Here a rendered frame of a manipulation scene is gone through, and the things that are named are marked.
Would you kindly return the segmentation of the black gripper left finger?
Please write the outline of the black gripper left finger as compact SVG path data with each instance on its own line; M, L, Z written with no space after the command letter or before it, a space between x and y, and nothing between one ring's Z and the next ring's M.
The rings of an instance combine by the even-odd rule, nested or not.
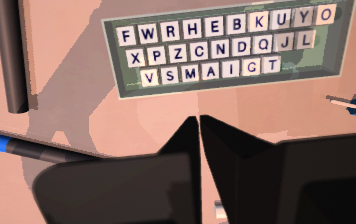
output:
M32 195L46 224L202 224L198 120L188 116L156 153L50 166Z

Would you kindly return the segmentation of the blue stylus with thin white tip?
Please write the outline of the blue stylus with thin white tip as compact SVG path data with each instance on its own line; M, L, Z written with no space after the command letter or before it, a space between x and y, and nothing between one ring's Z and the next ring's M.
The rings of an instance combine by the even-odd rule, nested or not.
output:
M356 99L351 100L350 103L331 99L330 103L346 106L350 114L356 116Z

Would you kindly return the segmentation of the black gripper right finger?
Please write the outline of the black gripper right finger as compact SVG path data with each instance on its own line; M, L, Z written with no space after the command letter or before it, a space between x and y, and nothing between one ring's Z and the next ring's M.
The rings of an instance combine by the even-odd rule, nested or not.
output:
M199 119L229 224L294 224L304 184L356 177L356 133L272 143L207 114Z

